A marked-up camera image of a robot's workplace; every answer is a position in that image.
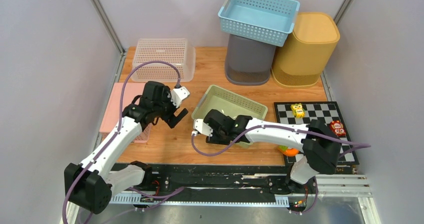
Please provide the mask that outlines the green perforated basket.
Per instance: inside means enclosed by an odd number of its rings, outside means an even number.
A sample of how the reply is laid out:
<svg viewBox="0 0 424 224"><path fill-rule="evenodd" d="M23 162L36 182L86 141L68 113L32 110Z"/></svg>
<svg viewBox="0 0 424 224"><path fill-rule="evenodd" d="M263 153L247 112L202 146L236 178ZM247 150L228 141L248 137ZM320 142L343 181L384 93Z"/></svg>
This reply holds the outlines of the green perforated basket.
<svg viewBox="0 0 424 224"><path fill-rule="evenodd" d="M217 85L210 85L196 105L191 118L204 119L210 110L218 110L222 114L235 119L238 115L251 116L264 120L268 107L235 92Z"/></svg>

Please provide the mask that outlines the pink perforated basket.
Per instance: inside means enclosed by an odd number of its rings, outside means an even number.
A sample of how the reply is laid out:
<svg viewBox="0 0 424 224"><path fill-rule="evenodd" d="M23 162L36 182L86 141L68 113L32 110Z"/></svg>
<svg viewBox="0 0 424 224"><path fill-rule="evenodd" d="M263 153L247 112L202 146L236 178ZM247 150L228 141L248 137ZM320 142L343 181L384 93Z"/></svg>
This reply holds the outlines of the pink perforated basket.
<svg viewBox="0 0 424 224"><path fill-rule="evenodd" d="M107 135L113 130L119 121L119 114L123 108L131 104L133 99L143 93L145 83L141 82L129 82L126 84L123 94L123 107L120 108L120 100L123 89L123 82L116 82L113 85L107 107L100 125L99 132L102 135L102 139L106 138Z"/></svg>

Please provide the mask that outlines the white perforated basket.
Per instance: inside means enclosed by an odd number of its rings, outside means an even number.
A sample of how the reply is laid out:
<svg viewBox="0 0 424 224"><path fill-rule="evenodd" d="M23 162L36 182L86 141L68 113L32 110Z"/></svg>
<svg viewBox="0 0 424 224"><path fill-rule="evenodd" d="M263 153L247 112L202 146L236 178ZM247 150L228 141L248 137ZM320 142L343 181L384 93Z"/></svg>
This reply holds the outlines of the white perforated basket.
<svg viewBox="0 0 424 224"><path fill-rule="evenodd" d="M140 38L137 42L132 69L139 68L131 79L134 82L190 82L196 69L196 49L187 38Z"/></svg>

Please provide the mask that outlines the grey slatted waste bin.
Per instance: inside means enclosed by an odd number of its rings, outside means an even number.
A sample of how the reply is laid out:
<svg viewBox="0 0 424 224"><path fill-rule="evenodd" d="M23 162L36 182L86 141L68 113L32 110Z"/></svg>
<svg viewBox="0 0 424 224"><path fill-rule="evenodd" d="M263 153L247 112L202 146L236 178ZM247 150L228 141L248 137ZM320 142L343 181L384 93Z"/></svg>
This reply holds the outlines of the grey slatted waste bin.
<svg viewBox="0 0 424 224"><path fill-rule="evenodd" d="M271 76L276 46L229 35L224 62L226 79L238 86L260 86Z"/></svg>

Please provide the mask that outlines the yellow slatted waste bin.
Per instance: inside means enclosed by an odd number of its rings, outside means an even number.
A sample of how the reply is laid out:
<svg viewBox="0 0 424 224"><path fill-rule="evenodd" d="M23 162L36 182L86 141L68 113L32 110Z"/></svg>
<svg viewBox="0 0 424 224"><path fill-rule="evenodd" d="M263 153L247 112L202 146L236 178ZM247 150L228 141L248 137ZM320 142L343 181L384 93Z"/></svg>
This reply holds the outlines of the yellow slatted waste bin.
<svg viewBox="0 0 424 224"><path fill-rule="evenodd" d="M275 51L271 77L283 88L302 89L320 79L340 33L333 18L324 12L300 12L284 45Z"/></svg>

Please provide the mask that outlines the blue perforated basket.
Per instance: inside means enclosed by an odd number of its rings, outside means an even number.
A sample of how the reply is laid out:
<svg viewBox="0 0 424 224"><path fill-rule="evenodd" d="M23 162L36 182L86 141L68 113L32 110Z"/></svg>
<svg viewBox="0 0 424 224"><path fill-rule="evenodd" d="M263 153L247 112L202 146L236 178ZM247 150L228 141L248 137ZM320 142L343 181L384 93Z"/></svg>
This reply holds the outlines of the blue perforated basket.
<svg viewBox="0 0 424 224"><path fill-rule="evenodd" d="M225 0L217 15L222 32L282 47L299 9L297 0Z"/></svg>

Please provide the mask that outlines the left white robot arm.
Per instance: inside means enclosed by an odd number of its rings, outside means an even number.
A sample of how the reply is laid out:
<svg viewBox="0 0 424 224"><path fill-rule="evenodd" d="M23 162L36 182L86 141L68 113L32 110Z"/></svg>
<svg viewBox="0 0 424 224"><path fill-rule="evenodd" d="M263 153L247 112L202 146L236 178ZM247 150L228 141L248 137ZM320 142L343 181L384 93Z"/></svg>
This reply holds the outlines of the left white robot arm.
<svg viewBox="0 0 424 224"><path fill-rule="evenodd" d="M151 167L134 161L122 170L112 172L124 150L143 133L145 128L163 120L171 129L188 114L184 108L175 112L189 90L177 84L173 89L157 81L148 81L141 94L122 109L118 121L101 144L79 164L70 163L64 170L65 201L90 211L101 213L111 199L130 187L149 190L153 185Z"/></svg>

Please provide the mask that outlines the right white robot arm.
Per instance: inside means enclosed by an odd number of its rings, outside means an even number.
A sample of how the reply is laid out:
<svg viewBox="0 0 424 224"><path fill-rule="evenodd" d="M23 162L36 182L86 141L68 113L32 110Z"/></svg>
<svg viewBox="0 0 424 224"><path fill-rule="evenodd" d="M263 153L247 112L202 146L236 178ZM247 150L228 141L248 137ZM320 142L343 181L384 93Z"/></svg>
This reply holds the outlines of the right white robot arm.
<svg viewBox="0 0 424 224"><path fill-rule="evenodd" d="M289 167L284 180L292 193L301 191L316 175L335 174L341 150L341 140L317 119L307 124L283 124L249 115L232 118L212 109L204 118L194 120L193 129L213 144L264 142L302 152L302 158Z"/></svg>

